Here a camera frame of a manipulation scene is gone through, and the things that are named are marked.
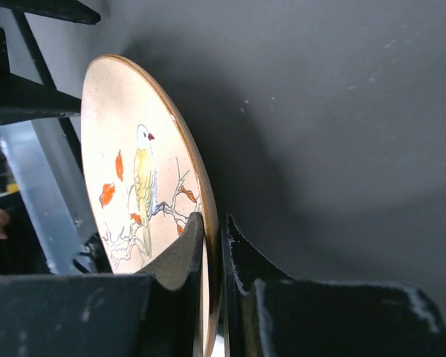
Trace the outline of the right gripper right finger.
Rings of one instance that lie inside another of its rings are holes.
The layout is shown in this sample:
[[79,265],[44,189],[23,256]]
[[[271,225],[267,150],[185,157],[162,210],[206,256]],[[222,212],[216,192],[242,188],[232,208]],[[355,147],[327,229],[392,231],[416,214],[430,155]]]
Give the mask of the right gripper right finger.
[[398,282],[296,280],[222,227],[228,356],[446,356],[438,306]]

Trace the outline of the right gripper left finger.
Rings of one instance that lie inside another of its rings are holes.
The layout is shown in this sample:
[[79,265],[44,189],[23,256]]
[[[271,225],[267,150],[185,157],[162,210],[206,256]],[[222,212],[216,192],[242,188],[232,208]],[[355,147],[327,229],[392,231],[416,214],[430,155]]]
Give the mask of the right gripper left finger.
[[0,276],[0,356],[201,356],[204,228],[135,274]]

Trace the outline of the beige bird plate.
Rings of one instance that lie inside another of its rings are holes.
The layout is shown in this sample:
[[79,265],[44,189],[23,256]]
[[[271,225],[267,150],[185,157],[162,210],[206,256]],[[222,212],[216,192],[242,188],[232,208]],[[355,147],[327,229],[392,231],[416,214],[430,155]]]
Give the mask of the beige bird plate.
[[87,68],[81,150],[92,213],[115,274],[157,260],[182,234],[191,213],[203,219],[202,349],[210,356],[219,319],[219,222],[195,140],[158,82],[115,54]]

